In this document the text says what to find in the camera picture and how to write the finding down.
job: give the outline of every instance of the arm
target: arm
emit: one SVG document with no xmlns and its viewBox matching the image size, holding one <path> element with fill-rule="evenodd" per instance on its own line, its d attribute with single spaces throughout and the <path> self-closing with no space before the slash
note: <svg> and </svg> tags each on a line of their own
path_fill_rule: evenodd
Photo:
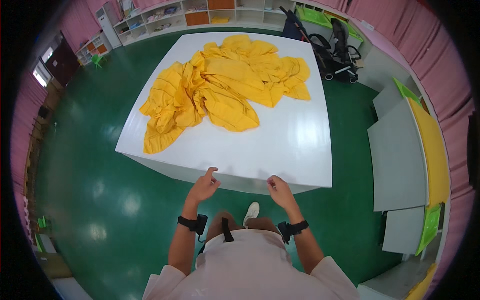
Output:
<svg viewBox="0 0 480 300">
<path fill-rule="evenodd" d="M 201 176 L 193 185 L 187 195 L 187 199 L 185 199 L 181 213 L 182 217 L 189 220 L 197 219 L 198 204 L 210 198 L 220 186 L 220 181 L 212 176 L 213 172 L 217 170 L 218 168 L 208 168 L 206 174 Z M 195 231 L 190 231 L 187 227 L 177 224 L 177 229 L 168 251 L 168 264 L 188 276 L 192 269 L 194 252 Z"/>
<path fill-rule="evenodd" d="M 273 201 L 285 209 L 291 224 L 304 220 L 290 187 L 283 179 L 273 175 L 267 179 L 267 187 Z M 310 274 L 323 259 L 324 254 L 310 228 L 302 230 L 301 234 L 294 235 L 293 238 L 303 269 L 305 273 Z"/>
</svg>

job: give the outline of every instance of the orange cabinet door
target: orange cabinet door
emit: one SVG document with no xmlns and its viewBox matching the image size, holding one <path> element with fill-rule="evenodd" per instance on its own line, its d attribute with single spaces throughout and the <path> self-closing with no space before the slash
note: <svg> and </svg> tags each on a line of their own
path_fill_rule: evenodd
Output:
<svg viewBox="0 0 480 300">
<path fill-rule="evenodd" d="M 234 9 L 234 0 L 208 0 L 208 9 L 210 10 L 225 10 Z"/>
<path fill-rule="evenodd" d="M 188 26 L 210 23 L 210 21 L 208 20 L 208 12 L 188 13 L 185 15 L 185 18 L 187 19 Z"/>
<path fill-rule="evenodd" d="M 93 43 L 90 43 L 87 45 L 87 49 L 88 51 L 92 51 L 93 49 L 95 49 L 95 46 L 93 45 Z"/>
<path fill-rule="evenodd" d="M 103 53 L 107 51 L 107 48 L 103 44 L 98 46 L 96 49 L 98 50 L 99 53 Z"/>
</svg>

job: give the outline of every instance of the baby stroller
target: baby stroller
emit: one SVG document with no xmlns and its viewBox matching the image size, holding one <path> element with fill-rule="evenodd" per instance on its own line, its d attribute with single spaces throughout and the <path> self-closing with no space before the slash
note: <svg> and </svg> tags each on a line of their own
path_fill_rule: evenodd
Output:
<svg viewBox="0 0 480 300">
<path fill-rule="evenodd" d="M 306 40 L 312 45 L 322 78 L 325 80 L 335 78 L 338 81 L 350 82 L 352 84 L 358 80 L 358 68 L 355 67 L 354 62 L 357 59 L 361 59 L 361 55 L 355 47 L 347 45 L 348 28 L 346 24 L 336 18 L 331 19 L 333 35 L 336 41 L 335 49 L 331 53 L 328 50 L 332 47 L 323 36 L 315 33 L 307 36 L 306 30 L 297 16 L 291 10 L 287 12 L 283 7 L 280 7 L 280 9 L 287 15 L 282 36 Z M 318 40 L 321 45 L 317 44 L 316 41 L 312 42 L 312 38 Z M 349 48 L 355 50 L 357 54 L 355 57 L 351 57 Z"/>
</svg>

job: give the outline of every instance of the person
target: person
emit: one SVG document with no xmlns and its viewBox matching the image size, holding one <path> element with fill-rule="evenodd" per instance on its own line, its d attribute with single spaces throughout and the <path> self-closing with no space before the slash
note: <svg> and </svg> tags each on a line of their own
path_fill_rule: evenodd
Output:
<svg viewBox="0 0 480 300">
<path fill-rule="evenodd" d="M 181 217 L 196 220 L 198 205 L 220 186 L 213 176 L 217 170 L 209 168 L 193 185 Z M 304 221 L 285 181 L 273 175 L 266 184 L 291 224 Z M 195 231 L 177 224 L 168 264 L 160 275 L 150 276 L 142 299 L 360 299 L 335 261 L 324 257 L 310 228 L 294 235 L 305 273 L 295 269 L 279 231 L 269 218 L 257 217 L 259 210 L 257 202 L 250 205 L 244 226 L 237 225 L 228 212 L 218 213 L 208 228 L 204 251 L 197 256 L 192 273 Z M 228 222 L 226 231 L 222 219 Z"/>
</svg>

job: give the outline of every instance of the forearm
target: forearm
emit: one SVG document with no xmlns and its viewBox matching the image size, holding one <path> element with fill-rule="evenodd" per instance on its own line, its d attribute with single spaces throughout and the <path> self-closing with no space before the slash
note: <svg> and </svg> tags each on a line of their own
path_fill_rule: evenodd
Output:
<svg viewBox="0 0 480 300">
<path fill-rule="evenodd" d="M 286 212 L 291 224 L 297 224 L 304 220 L 297 204 Z M 303 269 L 305 273 L 310 274 L 313 268 L 323 259 L 324 254 L 310 228 L 302 230 L 301 234 L 294 235 L 293 238 Z"/>
<path fill-rule="evenodd" d="M 181 216 L 185 219 L 197 219 L 197 204 L 185 201 Z M 195 231 L 177 224 L 172 243 L 168 251 L 168 264 L 179 269 L 185 275 L 190 274 L 192 269 L 193 255 L 195 252 Z"/>
</svg>

